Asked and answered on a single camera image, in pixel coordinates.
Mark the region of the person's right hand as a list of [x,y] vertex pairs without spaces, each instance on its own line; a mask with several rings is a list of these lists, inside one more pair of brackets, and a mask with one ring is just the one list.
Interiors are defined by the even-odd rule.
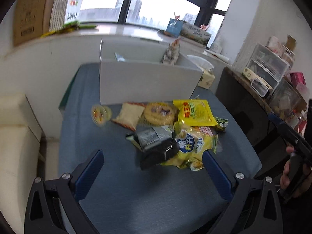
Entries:
[[[285,190],[290,184],[290,179],[289,179],[290,168],[291,168],[291,163],[290,163],[290,161],[287,161],[285,166],[284,166],[282,176],[280,178],[280,188],[283,190]],[[302,183],[301,187],[298,188],[294,192],[294,194],[293,194],[294,198],[296,198],[296,197],[302,195],[303,193],[307,192],[311,186],[311,168],[308,167],[306,164],[304,164],[302,167],[302,171],[303,171],[304,175],[306,176],[306,179]]]

